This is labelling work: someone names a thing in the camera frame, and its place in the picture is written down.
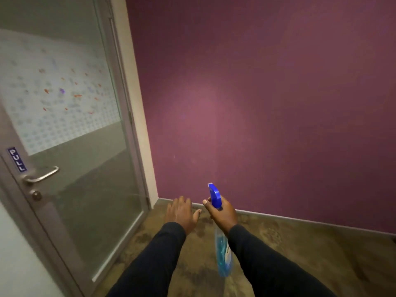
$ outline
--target maroon wall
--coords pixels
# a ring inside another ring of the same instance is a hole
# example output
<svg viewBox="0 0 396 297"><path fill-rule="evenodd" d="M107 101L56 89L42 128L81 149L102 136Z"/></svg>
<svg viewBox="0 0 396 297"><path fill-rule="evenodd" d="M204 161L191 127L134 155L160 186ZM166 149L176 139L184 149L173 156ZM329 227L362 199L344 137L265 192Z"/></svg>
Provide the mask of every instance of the maroon wall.
<svg viewBox="0 0 396 297"><path fill-rule="evenodd" d="M127 0L160 197L396 233L396 0Z"/></svg>

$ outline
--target white dotted panel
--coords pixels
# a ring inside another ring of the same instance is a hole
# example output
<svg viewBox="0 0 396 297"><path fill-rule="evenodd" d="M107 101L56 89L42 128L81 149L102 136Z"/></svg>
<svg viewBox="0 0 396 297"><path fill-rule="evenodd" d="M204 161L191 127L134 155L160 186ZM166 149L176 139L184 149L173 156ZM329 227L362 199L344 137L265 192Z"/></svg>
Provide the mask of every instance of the white dotted panel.
<svg viewBox="0 0 396 297"><path fill-rule="evenodd" d="M120 121L102 46L0 29L0 97L29 155Z"/></svg>

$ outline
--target door handle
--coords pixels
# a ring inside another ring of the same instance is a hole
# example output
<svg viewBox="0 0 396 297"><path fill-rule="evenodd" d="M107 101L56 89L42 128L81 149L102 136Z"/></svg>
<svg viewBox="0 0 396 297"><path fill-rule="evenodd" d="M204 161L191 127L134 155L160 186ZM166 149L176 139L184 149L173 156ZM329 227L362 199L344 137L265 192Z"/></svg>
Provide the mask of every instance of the door handle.
<svg viewBox="0 0 396 297"><path fill-rule="evenodd" d="M40 176L35 179L30 179L29 176L26 176L23 180L27 183L36 183L36 182L39 182L41 180L44 180L44 179L50 177L51 175L55 174L57 171L59 171L59 167L54 166L54 169L51 172L48 172L47 174L44 174L43 176Z"/></svg>

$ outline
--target dark sleeve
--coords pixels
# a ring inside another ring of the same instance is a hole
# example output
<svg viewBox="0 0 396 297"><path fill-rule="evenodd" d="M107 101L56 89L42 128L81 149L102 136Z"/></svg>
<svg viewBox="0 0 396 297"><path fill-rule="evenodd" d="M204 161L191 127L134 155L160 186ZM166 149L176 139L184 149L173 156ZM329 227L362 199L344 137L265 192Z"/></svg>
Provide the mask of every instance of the dark sleeve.
<svg viewBox="0 0 396 297"><path fill-rule="evenodd" d="M271 249L242 225L231 228L229 245L256 296L335 297L319 280Z"/></svg>
<svg viewBox="0 0 396 297"><path fill-rule="evenodd" d="M186 233L180 224L164 224L107 296L166 296L185 239Z"/></svg>

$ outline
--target person's left hand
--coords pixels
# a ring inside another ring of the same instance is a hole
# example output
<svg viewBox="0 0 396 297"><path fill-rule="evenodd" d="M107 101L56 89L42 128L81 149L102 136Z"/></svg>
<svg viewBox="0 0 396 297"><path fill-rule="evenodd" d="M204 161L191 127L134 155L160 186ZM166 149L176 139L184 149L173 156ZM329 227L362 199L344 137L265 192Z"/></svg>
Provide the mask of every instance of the person's left hand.
<svg viewBox="0 0 396 297"><path fill-rule="evenodd" d="M179 223L188 235L197 225L201 210L196 210L194 214L191 213L191 200L184 201L184 197L174 199L173 203L168 203L165 215L165 223L176 222Z"/></svg>

